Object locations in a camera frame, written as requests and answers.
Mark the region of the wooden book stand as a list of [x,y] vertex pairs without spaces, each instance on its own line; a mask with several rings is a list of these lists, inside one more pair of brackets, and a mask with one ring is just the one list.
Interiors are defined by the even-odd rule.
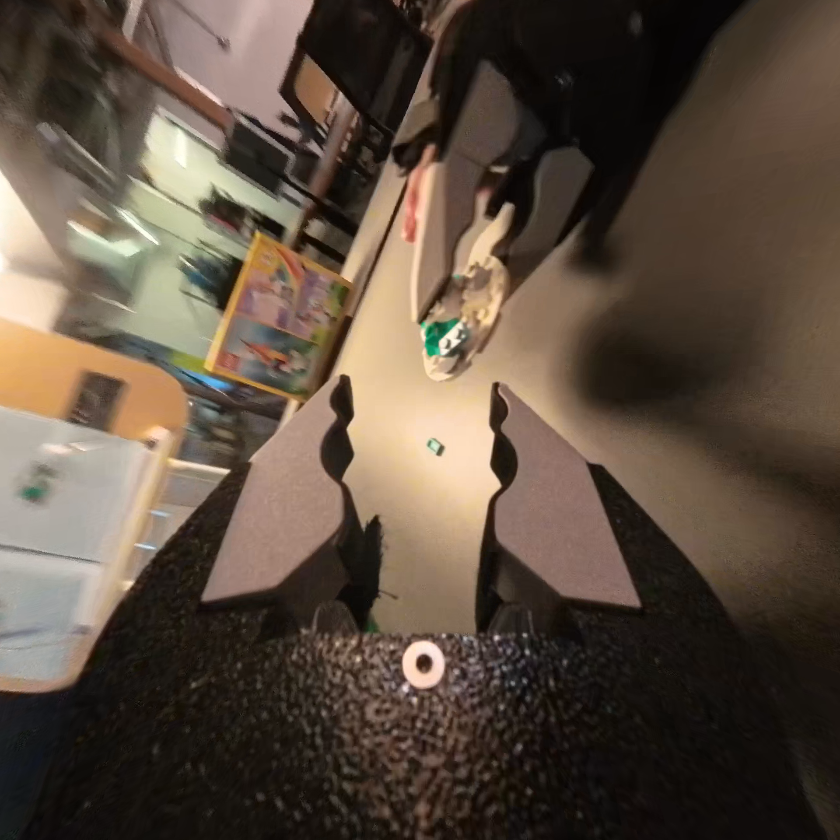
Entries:
[[227,470],[176,458],[188,418],[182,384],[160,367],[7,320],[1,330],[1,406],[141,442],[153,464],[123,531],[100,623],[82,639],[70,675],[56,684],[2,682],[3,694],[70,687],[123,594]]

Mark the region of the person's right hand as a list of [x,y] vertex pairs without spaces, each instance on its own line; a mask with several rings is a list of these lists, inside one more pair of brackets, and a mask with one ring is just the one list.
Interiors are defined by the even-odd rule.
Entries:
[[411,170],[406,178],[402,202],[402,240],[409,245],[416,241],[418,205],[426,169],[427,164],[420,163]]

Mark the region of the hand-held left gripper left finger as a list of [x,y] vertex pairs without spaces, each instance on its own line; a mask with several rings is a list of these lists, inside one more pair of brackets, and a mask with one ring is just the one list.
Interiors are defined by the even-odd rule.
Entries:
[[349,376],[323,385],[248,464],[201,596],[209,610],[276,607],[308,627],[353,581],[361,524],[344,475],[354,458]]

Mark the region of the pale blue instruction booklet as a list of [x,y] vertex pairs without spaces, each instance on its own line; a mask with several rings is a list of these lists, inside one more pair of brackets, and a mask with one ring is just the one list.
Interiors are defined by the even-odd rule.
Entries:
[[3,683],[69,677],[152,464],[136,440],[2,408]]

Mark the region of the tan round lego assembly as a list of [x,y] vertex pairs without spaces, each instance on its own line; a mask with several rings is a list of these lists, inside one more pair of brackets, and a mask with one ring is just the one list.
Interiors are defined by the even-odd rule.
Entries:
[[463,374],[497,326],[511,280],[494,249],[510,232],[514,216],[515,206],[504,203],[473,244],[467,267],[446,279],[420,321],[423,367],[433,382]]

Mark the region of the colourful lego box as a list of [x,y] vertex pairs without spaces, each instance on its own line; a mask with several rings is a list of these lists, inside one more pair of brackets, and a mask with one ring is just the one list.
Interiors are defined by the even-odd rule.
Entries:
[[257,233],[204,369],[304,403],[319,389],[351,297],[346,279]]

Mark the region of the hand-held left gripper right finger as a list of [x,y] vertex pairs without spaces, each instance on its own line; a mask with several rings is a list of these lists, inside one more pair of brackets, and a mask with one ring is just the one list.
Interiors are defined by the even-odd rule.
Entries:
[[588,461],[506,384],[490,391],[480,630],[514,613],[524,632],[562,632],[575,609],[643,611]]

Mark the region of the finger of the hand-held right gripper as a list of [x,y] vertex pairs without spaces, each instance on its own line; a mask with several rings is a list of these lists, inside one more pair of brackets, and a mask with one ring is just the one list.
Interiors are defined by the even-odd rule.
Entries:
[[575,146],[546,151],[528,177],[528,201],[507,246],[510,288],[518,289],[552,253],[590,180],[593,166]]
[[482,61],[472,77],[454,128],[423,179],[411,270],[412,318],[420,323],[453,274],[456,250],[476,214],[476,192],[495,166],[534,156],[545,129],[509,79]]

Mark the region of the black desk monitor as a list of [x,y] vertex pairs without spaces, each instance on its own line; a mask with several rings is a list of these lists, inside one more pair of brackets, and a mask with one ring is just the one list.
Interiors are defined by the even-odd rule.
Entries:
[[433,40],[390,1],[316,1],[299,32],[278,92],[311,129],[322,124],[300,93],[315,66],[360,116],[394,134],[431,54]]

